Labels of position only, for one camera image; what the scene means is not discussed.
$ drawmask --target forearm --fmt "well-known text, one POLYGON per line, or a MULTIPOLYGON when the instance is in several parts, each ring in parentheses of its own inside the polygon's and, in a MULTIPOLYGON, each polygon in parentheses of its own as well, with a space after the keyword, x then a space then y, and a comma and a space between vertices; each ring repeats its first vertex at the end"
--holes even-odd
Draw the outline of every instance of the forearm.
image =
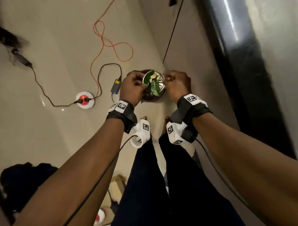
POLYGON ((298 165, 210 113, 193 119, 209 151, 245 200, 277 224, 293 224, 298 208, 298 165))
MULTIPOLYGON (((108 119, 100 130, 37 190, 23 209, 16 225, 63 225, 119 151, 123 131, 124 124, 120 119, 108 119)), ((116 161, 96 188, 99 192, 95 194, 98 200, 96 204, 92 204, 93 209, 89 211, 94 212, 94 208, 100 206, 115 164, 116 161)))

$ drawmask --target dark pants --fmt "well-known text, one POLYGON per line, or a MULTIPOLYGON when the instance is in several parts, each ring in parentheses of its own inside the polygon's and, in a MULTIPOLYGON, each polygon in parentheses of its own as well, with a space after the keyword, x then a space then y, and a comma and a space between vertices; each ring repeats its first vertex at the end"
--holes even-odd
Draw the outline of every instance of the dark pants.
POLYGON ((152 139, 136 153, 112 226, 123 225, 244 225, 231 205, 180 145, 159 138, 167 162, 169 195, 152 139))

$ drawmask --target cabinet handle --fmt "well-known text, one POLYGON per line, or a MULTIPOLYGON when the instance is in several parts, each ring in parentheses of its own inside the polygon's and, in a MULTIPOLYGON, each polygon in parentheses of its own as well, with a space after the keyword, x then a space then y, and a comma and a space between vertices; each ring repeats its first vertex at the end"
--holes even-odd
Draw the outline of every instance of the cabinet handle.
POLYGON ((169 7, 176 5, 177 4, 177 0, 169 0, 169 7))

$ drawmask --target tile floor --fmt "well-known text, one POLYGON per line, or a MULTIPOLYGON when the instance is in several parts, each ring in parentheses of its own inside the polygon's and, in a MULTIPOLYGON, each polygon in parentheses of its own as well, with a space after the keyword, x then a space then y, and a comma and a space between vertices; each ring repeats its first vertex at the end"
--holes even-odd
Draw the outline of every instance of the tile floor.
MULTIPOLYGON (((102 44, 92 27, 110 1, 1 1, 2 26, 25 40, 22 54, 33 63, 39 82, 54 104, 72 103, 81 91, 96 94, 97 86, 89 69, 102 44)), ((164 71, 137 0, 116 0, 102 21, 104 36, 113 43, 128 42, 134 55, 122 63, 112 48, 104 48, 92 68, 96 76, 103 64, 111 62, 121 65, 124 76, 135 69, 164 71)), ((130 57, 128 46, 119 45, 116 50, 121 59, 130 57)), ((110 89, 119 77, 117 66, 103 68, 100 76, 103 94, 92 109, 83 110, 74 105, 52 107, 35 83, 31 69, 19 64, 13 66, 2 45, 0 68, 0 171, 25 162, 48 162, 60 167, 104 122, 113 103, 110 89)), ((158 103, 136 107, 136 115, 146 115, 151 122, 154 138, 161 132, 164 117, 171 114, 167 98, 165 95, 158 103)), ((165 161, 159 146, 155 146, 164 173, 165 161)), ((130 145, 124 147, 115 174, 129 175, 135 153, 136 149, 130 145)))

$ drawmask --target red cable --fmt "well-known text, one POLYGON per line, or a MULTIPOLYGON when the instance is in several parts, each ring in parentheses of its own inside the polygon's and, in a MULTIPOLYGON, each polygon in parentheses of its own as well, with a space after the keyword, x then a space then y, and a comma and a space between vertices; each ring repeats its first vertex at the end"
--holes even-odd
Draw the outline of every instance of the red cable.
POLYGON ((94 81, 96 82, 96 84, 97 84, 97 93, 96 93, 96 95, 95 95, 96 97, 97 97, 98 92, 99 92, 99 84, 98 84, 97 80, 94 78, 94 76, 93 76, 93 74, 92 74, 92 65, 93 65, 94 61, 100 56, 101 52, 103 51, 103 47, 104 47, 104 46, 106 46, 106 47, 112 47, 112 48, 114 49, 114 52, 115 52, 115 54, 116 54, 116 57, 117 57, 118 60, 121 61, 121 62, 127 62, 127 61, 129 61, 129 60, 132 58, 133 54, 134 54, 134 51, 133 51, 131 45, 128 44, 127 42, 119 42, 119 43, 113 44, 109 39, 107 39, 107 38, 105 38, 105 37, 103 36, 103 33, 104 33, 104 31, 105 31, 105 24, 101 21, 101 18, 106 14, 106 12, 108 11, 108 9, 110 8, 110 6, 112 5, 112 3, 113 3, 114 1, 115 1, 115 0, 112 0, 112 2, 109 4, 109 6, 108 6, 107 9, 105 10, 105 12, 102 14, 102 16, 101 16, 101 17, 94 23, 94 25, 93 25, 93 31, 94 31, 94 33, 95 33, 97 36, 100 37, 101 42, 102 42, 102 44, 103 44, 103 46, 101 47, 101 50, 100 50, 99 54, 97 55, 97 57, 94 58, 94 60, 93 60, 92 63, 91 63, 91 66, 90 66, 90 73, 91 73, 91 76, 92 76, 93 80, 94 80, 94 81), (99 22, 101 22, 101 23, 103 24, 103 32, 102 32, 102 34, 100 34, 100 33, 98 32, 97 27, 96 27, 97 23, 99 23, 99 22), (105 42, 104 42, 104 40, 107 40, 111 45, 106 45, 105 42), (128 45, 128 46, 131 48, 131 57, 130 57, 128 60, 121 60, 121 59, 119 58, 119 56, 117 55, 117 52, 116 52, 116 50, 115 50, 115 46, 116 46, 116 45, 119 45, 119 44, 126 44, 126 45, 128 45))

